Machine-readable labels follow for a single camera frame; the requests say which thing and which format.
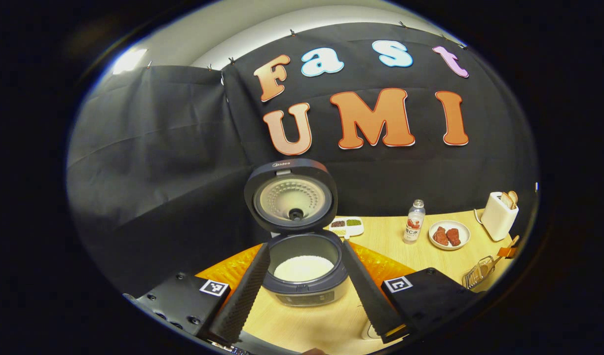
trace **rice cooker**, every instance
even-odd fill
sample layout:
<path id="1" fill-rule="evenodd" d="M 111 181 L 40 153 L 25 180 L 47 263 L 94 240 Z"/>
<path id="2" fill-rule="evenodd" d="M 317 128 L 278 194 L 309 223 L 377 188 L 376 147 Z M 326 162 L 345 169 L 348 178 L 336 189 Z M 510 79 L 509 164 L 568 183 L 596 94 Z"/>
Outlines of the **rice cooker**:
<path id="1" fill-rule="evenodd" d="M 337 185 L 323 164 L 311 159 L 264 164 L 245 184 L 245 203 L 272 236 L 266 290 L 297 307 L 326 305 L 344 295 L 348 274 L 341 240 L 323 229 L 337 214 Z"/>

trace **white wall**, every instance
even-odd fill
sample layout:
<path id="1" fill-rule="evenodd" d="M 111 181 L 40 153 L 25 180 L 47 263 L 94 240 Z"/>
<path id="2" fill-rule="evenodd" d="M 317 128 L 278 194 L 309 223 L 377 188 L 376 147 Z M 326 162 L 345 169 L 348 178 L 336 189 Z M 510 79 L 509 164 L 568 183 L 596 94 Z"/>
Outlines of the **white wall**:
<path id="1" fill-rule="evenodd" d="M 443 33 L 419 16 L 383 0 L 221 0 L 158 29 L 132 49 L 148 51 L 138 66 L 212 63 L 221 69 L 229 60 L 296 32 L 336 23 L 381 22 Z"/>
<path id="2" fill-rule="evenodd" d="M 377 22 L 398 25 L 399 21 L 407 27 L 437 35 L 444 34 L 447 38 L 457 41 L 450 34 L 415 17 L 414 14 L 408 16 L 404 13 L 362 6 L 321 6 L 282 14 L 252 26 L 216 45 L 196 59 L 192 66 L 205 68 L 212 64 L 213 69 L 220 70 L 229 64 L 228 58 L 237 59 L 262 45 L 284 36 L 290 36 L 289 29 L 293 29 L 294 32 L 302 32 L 337 23 Z"/>

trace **bottle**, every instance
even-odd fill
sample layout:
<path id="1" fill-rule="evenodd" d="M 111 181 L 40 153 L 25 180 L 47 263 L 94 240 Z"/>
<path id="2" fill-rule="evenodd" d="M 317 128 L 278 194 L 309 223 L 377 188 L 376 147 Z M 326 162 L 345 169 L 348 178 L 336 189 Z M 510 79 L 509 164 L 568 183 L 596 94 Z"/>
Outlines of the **bottle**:
<path id="1" fill-rule="evenodd" d="M 414 205 L 408 213 L 408 222 L 405 225 L 405 234 L 403 234 L 403 241 L 405 243 L 414 244 L 416 242 L 422 223 L 424 223 L 424 202 L 422 200 L 415 200 Z"/>

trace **white rice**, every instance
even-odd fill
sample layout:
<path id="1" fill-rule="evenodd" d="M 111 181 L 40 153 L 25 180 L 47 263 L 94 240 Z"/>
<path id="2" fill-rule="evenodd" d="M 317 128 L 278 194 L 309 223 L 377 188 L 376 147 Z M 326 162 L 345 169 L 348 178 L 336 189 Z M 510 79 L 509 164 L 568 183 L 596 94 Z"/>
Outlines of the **white rice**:
<path id="1" fill-rule="evenodd" d="M 285 260 L 273 271 L 273 276 L 291 282 L 309 281 L 324 276 L 331 271 L 333 263 L 315 255 L 296 256 Z"/>

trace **blue letter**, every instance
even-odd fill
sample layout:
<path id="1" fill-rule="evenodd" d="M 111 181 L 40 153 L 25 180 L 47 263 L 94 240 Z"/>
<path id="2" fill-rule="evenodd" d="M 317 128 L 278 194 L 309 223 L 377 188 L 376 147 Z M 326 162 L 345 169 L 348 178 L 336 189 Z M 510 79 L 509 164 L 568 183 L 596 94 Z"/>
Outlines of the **blue letter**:
<path id="1" fill-rule="evenodd" d="M 324 72 L 338 72 L 343 68 L 343 62 L 340 62 L 338 54 L 331 48 L 313 49 L 302 56 L 302 61 L 306 62 L 302 65 L 302 74 L 305 76 L 318 76 Z"/>
<path id="2" fill-rule="evenodd" d="M 395 40 L 377 40 L 372 43 L 372 49 L 381 54 L 379 60 L 388 67 L 409 67 L 414 63 L 408 48 Z"/>

